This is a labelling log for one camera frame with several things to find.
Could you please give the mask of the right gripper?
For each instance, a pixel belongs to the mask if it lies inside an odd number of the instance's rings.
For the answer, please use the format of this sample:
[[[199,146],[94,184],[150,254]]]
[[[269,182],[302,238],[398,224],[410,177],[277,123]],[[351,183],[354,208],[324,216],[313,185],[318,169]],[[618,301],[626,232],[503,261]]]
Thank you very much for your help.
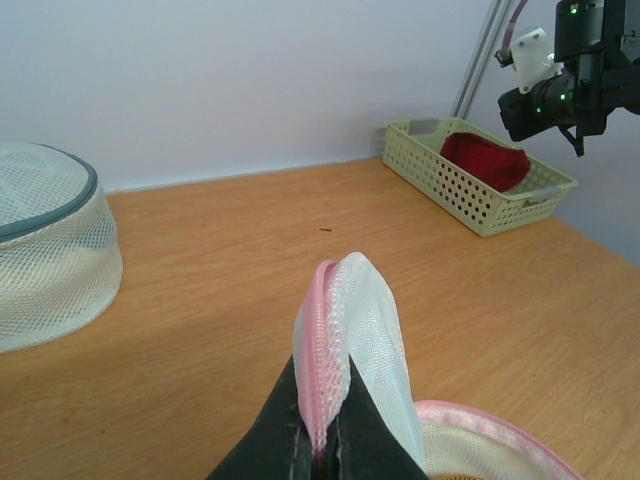
[[[575,75],[560,74],[536,83],[525,94],[514,88],[501,95],[500,117],[510,139],[520,142],[558,128],[569,142],[582,142],[569,131],[578,125],[575,93]]]

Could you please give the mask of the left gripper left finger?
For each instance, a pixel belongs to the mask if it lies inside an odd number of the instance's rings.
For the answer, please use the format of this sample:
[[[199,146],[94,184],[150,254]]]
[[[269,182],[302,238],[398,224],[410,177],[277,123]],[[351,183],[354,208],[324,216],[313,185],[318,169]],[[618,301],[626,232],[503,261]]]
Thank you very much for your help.
[[[212,480],[311,480],[317,477],[289,360],[242,439],[208,475]]]

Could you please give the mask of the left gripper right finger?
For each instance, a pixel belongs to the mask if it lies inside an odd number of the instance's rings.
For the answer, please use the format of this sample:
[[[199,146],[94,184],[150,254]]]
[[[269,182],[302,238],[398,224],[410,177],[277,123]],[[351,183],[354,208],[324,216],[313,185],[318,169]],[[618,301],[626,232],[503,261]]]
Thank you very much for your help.
[[[346,400],[327,436],[327,477],[337,480],[413,480],[427,475],[386,426],[355,363]]]

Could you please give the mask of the red bra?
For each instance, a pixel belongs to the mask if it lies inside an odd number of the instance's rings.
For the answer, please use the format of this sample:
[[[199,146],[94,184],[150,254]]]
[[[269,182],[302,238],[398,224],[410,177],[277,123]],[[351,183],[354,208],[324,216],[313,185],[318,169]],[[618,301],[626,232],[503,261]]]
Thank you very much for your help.
[[[519,185],[531,169],[524,150],[501,146],[468,132],[449,135],[440,155],[500,193]]]

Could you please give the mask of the pink-zip mesh laundry bag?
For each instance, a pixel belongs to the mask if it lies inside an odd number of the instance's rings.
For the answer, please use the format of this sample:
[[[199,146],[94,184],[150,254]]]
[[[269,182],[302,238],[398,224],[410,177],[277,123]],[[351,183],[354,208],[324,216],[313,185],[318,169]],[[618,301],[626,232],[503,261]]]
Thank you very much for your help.
[[[573,479],[576,472],[518,427],[444,401],[415,401],[393,294],[354,252],[316,269],[300,307],[293,365],[314,466],[327,476],[327,436],[353,361],[386,426],[425,479]]]

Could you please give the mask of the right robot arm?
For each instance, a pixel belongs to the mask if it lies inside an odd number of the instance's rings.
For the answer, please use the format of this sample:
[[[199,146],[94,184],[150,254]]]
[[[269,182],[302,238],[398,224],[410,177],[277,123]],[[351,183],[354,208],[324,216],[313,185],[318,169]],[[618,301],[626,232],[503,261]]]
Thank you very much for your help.
[[[512,140],[558,129],[584,153],[584,140],[600,136],[619,108],[639,112],[639,4],[636,1],[560,1],[555,33],[514,33],[511,18],[495,58],[512,67],[516,88],[498,99]]]

